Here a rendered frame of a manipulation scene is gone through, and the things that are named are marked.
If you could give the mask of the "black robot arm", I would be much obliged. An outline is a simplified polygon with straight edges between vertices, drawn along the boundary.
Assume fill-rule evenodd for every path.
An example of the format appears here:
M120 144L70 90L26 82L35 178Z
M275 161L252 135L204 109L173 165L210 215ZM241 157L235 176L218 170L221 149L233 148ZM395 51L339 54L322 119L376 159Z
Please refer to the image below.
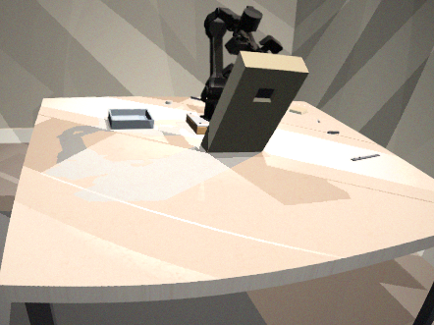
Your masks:
M205 103L204 114L199 115L202 119L210 122L223 89L228 81L223 77L223 37L225 32L232 31L233 37L229 39L225 47L230 55L239 55L247 47L254 47L249 37L253 37L252 31L256 31L263 14L246 6L242 15L236 15L228 8L216 8L207 15L204 21L205 32L209 38L210 52L210 77L200 94L200 100ZM253 37L254 38L254 37ZM206 99L207 98L207 99Z

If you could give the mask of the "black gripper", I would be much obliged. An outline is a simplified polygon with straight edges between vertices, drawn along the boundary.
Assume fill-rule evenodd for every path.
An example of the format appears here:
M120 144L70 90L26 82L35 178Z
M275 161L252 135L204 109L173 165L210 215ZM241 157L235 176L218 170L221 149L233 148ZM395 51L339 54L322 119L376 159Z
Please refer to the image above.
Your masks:
M261 39L258 43L260 45L263 45L261 48L259 48L259 45L255 42L253 37L249 37L249 40L252 41L254 47L247 47L246 52L259 52L259 53L268 53L267 51L270 50L271 53L276 54L279 53L281 50L283 50L283 45L280 43L276 38L274 38L272 35L268 34L265 38ZM234 64L231 63L228 67L222 70L223 77L228 79L230 76L231 71L233 70Z

